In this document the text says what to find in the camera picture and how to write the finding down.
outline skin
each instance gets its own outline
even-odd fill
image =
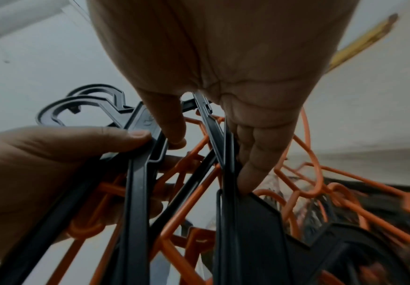
[[[357,3],[88,0],[105,51],[171,142],[185,135],[185,92],[200,91],[223,108],[240,143],[242,193],[287,147]]]
[[[145,131],[98,127],[30,127],[0,133],[0,258],[43,216],[88,158],[127,152],[150,139],[151,134]],[[179,159],[166,156],[161,172]],[[187,171],[191,173],[196,167],[190,165]],[[172,185],[166,185],[164,192],[152,197],[152,217],[162,211],[161,201],[172,189]],[[115,223],[121,216],[123,199],[116,198],[103,218],[106,224]],[[79,226],[85,224],[99,201],[100,193],[90,197],[77,215]],[[62,234],[58,240],[67,237]]]

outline orange plastic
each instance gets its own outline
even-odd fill
[[[296,205],[298,199],[300,197],[306,199],[313,199],[323,194],[328,194],[332,199],[333,203],[337,207],[343,207],[347,210],[351,210],[358,215],[360,227],[369,230],[370,224],[371,225],[378,225],[382,227],[386,231],[386,236],[395,244],[404,247],[406,245],[410,246],[410,234],[398,229],[388,223],[387,221],[375,216],[374,214],[366,211],[362,208],[360,202],[356,198],[357,195],[367,196],[364,193],[357,193],[352,191],[345,186],[338,184],[338,183],[330,183],[329,185],[324,184],[324,176],[322,171],[331,171],[352,179],[356,179],[362,181],[368,185],[376,187],[385,193],[389,193],[392,195],[396,195],[401,197],[403,200],[402,208],[405,212],[410,214],[410,193],[406,193],[394,187],[390,187],[384,185],[382,183],[378,183],[363,177],[359,177],[354,174],[350,174],[341,170],[333,169],[326,166],[321,166],[319,164],[318,158],[315,156],[313,151],[311,150],[311,139],[310,139],[310,132],[309,132],[309,122],[305,115],[304,110],[301,112],[302,122],[305,129],[305,142],[303,142],[298,136],[294,135],[291,143],[288,145],[287,149],[281,156],[279,162],[274,168],[274,172],[277,176],[293,191],[292,195],[288,200],[285,200],[280,195],[276,194],[273,191],[266,190],[266,189],[258,189],[254,193],[258,196],[269,196],[272,197],[276,202],[278,202],[281,206],[281,214],[283,217],[283,221],[285,223],[289,223],[290,225],[290,233],[297,239],[301,238],[301,226],[302,226],[302,218],[303,218],[303,211],[300,211],[297,215],[293,213],[294,206]],[[218,122],[223,122],[222,117],[215,118]],[[199,155],[199,152],[205,147],[208,146],[212,148],[208,134],[206,132],[206,128],[199,119],[195,118],[186,118],[186,122],[189,124],[198,125],[200,130],[203,133],[203,139],[200,141],[198,145],[196,145],[187,155],[181,159],[172,169],[164,173],[161,177],[159,177],[156,181],[156,184],[153,189],[153,195],[157,195],[162,193],[166,182],[171,179],[174,175],[178,174],[177,181],[173,187],[173,193],[171,193],[169,197],[169,201],[176,195],[178,190],[183,186],[184,179],[186,177],[186,170],[187,167],[193,163],[193,161],[202,161],[203,156]],[[288,167],[285,165],[287,161],[287,153],[290,148],[290,145],[295,142],[297,143],[309,156],[311,162],[305,162],[301,166],[296,169]],[[311,179],[306,177],[301,173],[301,171],[306,167],[313,167],[315,172],[316,179]],[[297,180],[303,180],[313,186],[311,191],[303,191],[300,189],[295,182],[290,179],[287,175],[283,173],[283,171],[288,171],[295,176]],[[153,259],[159,252],[161,252],[170,262],[171,264],[179,271],[181,275],[180,284],[198,284],[198,285],[210,285],[212,284],[212,279],[203,280],[199,274],[195,271],[195,266],[199,259],[201,253],[209,251],[213,249],[215,243],[215,232],[205,229],[199,229],[192,227],[188,233],[187,237],[180,237],[174,235],[175,230],[182,224],[185,220],[186,215],[192,209],[192,207],[196,204],[196,202],[200,199],[203,193],[209,188],[211,183],[218,179],[219,183],[222,182],[222,175],[220,166],[216,164],[214,169],[211,173],[203,180],[199,187],[191,194],[191,196],[185,201],[185,203],[181,206],[178,212],[173,216],[172,219],[165,225],[161,234],[155,240],[154,246],[150,252],[150,259]],[[68,267],[70,266],[71,262],[75,258],[76,254],[78,253],[79,249],[81,248],[82,244],[84,243],[85,239],[90,238],[91,236],[97,235],[104,229],[104,223],[101,221],[100,217],[105,213],[109,201],[113,196],[125,196],[125,188],[121,186],[121,181],[124,179],[123,175],[117,175],[115,180],[110,182],[102,182],[97,187],[96,191],[103,193],[101,202],[92,213],[89,218],[89,222],[86,227],[81,228],[77,225],[76,220],[74,219],[68,229],[67,233],[75,239],[73,244],[71,245],[70,249],[64,256],[63,260],[58,265],[58,268],[55,270],[53,275],[51,276],[49,285],[55,285],[60,282],[62,277],[64,276],[65,272],[67,271]],[[321,202],[317,201],[319,209],[322,213],[323,221],[328,221],[327,213]],[[95,273],[91,279],[90,284],[97,285],[100,282],[100,279],[104,273],[106,268],[106,264],[111,256],[113,247],[116,243],[118,238],[118,234],[121,229],[121,223],[119,222],[113,232],[113,235],[109,241],[109,244],[102,256],[102,259],[95,270]],[[182,247],[185,249],[185,254],[182,255],[176,247]],[[328,285],[341,285],[343,284],[340,280],[338,280],[335,276],[330,274],[329,272],[323,271],[319,281],[323,284]]]

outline palm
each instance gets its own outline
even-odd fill
[[[222,106],[248,192],[289,143],[356,3],[90,0],[89,9],[105,50],[171,141],[185,132],[175,96],[202,90]]]

